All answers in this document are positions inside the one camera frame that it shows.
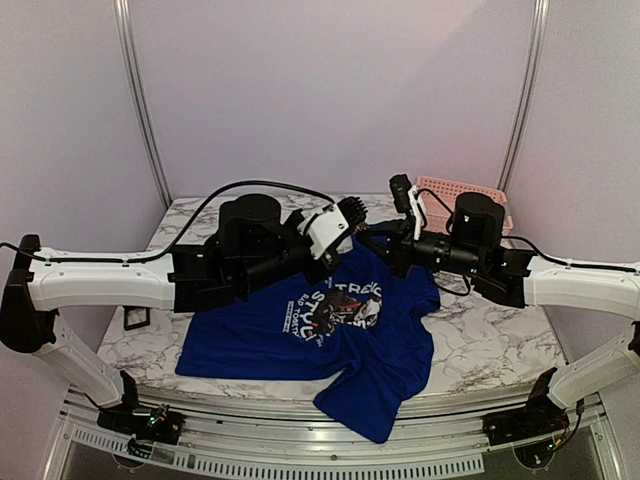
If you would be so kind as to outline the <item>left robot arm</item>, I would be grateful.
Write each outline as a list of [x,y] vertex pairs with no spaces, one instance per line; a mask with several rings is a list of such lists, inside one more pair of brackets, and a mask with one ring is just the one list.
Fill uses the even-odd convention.
[[60,319],[63,308],[121,306],[195,313],[231,305],[296,274],[310,283],[338,266],[339,245],[366,219],[357,197],[326,199],[288,216],[249,180],[219,208],[216,232],[201,245],[172,241],[162,250],[77,254],[27,235],[1,299],[1,341],[56,368],[128,434],[148,426],[135,381],[106,365]]

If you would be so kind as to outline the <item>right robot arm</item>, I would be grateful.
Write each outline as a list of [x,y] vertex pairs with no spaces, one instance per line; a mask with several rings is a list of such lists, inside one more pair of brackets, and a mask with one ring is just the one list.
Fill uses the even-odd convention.
[[[402,219],[358,233],[357,240],[398,276],[411,267],[443,271],[467,279],[473,290],[495,304],[525,308],[563,306],[611,313],[639,324],[638,265],[576,263],[553,258],[528,243],[523,249],[501,242],[505,210],[490,197],[459,195],[448,233],[425,231],[414,195],[394,199]],[[586,396],[639,371],[639,331],[606,342],[591,353],[539,376],[517,427],[537,436]]]

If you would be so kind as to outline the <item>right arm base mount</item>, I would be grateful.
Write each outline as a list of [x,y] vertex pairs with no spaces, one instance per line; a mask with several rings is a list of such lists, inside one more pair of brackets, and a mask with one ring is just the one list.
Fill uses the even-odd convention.
[[583,413],[584,401],[580,400],[578,406],[579,415],[575,426],[571,427],[565,408],[555,405],[546,395],[531,395],[522,407],[484,415],[482,431],[492,446],[560,431],[560,437],[552,440],[547,447],[549,451],[555,451],[575,435]]

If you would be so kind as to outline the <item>blue printed t-shirt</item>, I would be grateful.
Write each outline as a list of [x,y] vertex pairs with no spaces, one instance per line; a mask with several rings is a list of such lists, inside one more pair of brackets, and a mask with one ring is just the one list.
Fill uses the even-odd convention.
[[297,274],[246,302],[195,314],[177,361],[180,376],[333,382],[314,406],[377,444],[401,404],[427,386],[435,351],[423,319],[439,310],[433,276],[406,277],[355,242],[316,286]]

